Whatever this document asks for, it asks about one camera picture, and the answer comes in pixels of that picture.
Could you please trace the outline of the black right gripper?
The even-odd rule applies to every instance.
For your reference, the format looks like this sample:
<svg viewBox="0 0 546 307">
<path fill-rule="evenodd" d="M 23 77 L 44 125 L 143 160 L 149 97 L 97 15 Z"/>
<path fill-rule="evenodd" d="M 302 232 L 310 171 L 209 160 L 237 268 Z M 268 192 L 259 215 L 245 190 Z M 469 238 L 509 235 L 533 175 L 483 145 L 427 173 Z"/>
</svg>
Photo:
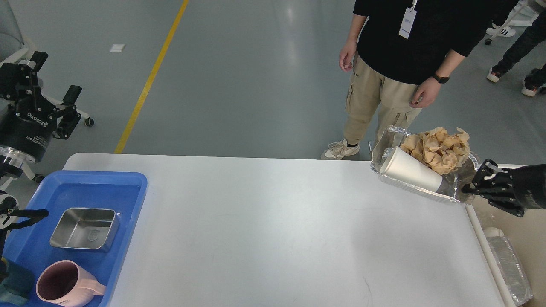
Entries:
<svg viewBox="0 0 546 307">
<path fill-rule="evenodd" d="M 546 208 L 546 165 L 527 165 L 514 169 L 486 159 L 471 183 L 462 187 L 462 192 L 478 195 L 495 208 L 523 217 L 524 208 Z"/>
</svg>

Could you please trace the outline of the person left hand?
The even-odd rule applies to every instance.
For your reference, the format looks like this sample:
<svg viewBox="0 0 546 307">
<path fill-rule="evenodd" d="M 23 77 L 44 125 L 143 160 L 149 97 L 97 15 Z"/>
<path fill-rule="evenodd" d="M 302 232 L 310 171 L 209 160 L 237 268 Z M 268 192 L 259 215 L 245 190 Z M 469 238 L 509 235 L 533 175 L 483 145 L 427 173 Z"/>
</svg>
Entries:
<svg viewBox="0 0 546 307">
<path fill-rule="evenodd" d="M 427 78 L 427 80 L 418 86 L 411 100 L 411 107 L 420 109 L 429 107 L 435 101 L 441 87 L 442 84 L 435 78 Z"/>
</svg>

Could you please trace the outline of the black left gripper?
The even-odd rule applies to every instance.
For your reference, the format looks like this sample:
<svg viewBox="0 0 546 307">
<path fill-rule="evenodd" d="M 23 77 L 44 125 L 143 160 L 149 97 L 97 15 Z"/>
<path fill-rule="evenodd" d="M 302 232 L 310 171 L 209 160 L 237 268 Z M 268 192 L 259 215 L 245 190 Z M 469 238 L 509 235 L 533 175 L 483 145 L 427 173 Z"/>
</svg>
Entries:
<svg viewBox="0 0 546 307">
<path fill-rule="evenodd" d="M 62 103 L 49 107 L 41 95 L 37 73 L 48 58 L 35 51 L 25 60 L 26 51 L 16 51 L 1 62 L 0 96 L 6 101 L 29 103 L 31 110 L 18 111 L 8 104 L 1 110 L 0 144 L 40 162 L 52 137 L 68 139 L 81 119 L 76 101 L 81 86 L 71 85 Z"/>
</svg>

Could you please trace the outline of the person right hand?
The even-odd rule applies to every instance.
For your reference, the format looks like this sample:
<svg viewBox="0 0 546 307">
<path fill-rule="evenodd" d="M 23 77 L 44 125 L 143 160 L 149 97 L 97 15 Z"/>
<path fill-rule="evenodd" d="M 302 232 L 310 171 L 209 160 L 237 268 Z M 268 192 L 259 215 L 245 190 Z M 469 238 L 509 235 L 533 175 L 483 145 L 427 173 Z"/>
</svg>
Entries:
<svg viewBox="0 0 546 307">
<path fill-rule="evenodd" d="M 348 40 L 339 53 L 339 68 L 343 72 L 353 70 L 353 58 L 357 52 L 357 41 Z"/>
</svg>

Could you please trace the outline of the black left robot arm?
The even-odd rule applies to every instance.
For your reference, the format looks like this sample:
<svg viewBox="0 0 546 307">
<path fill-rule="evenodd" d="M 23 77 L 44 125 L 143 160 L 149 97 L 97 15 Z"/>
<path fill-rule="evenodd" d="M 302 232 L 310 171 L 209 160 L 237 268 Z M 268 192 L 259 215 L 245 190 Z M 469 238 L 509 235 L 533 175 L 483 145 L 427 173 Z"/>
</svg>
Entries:
<svg viewBox="0 0 546 307">
<path fill-rule="evenodd" d="M 29 163 L 42 160 L 52 138 L 68 139 L 82 115 L 76 101 L 81 86 L 71 85 L 62 101 L 41 93 L 38 72 L 48 58 L 36 51 L 23 60 L 25 50 L 12 54 L 1 63 L 1 99 L 6 108 L 1 112 L 1 177 L 7 177 L 1 187 L 1 244 L 8 231 L 22 229 L 47 217 L 47 211 L 20 209 L 14 196 L 5 188 L 22 174 L 40 183 L 44 177 L 35 174 Z"/>
</svg>

